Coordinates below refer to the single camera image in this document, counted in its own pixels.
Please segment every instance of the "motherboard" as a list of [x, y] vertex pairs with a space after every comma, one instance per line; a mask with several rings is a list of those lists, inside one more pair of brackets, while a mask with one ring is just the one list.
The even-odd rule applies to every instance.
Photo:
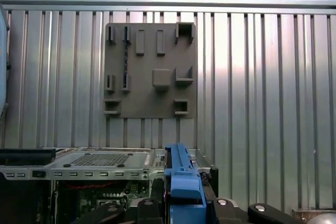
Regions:
[[106, 203], [127, 209], [133, 200], [149, 197], [149, 193], [148, 180], [61, 181], [56, 223], [71, 223]]

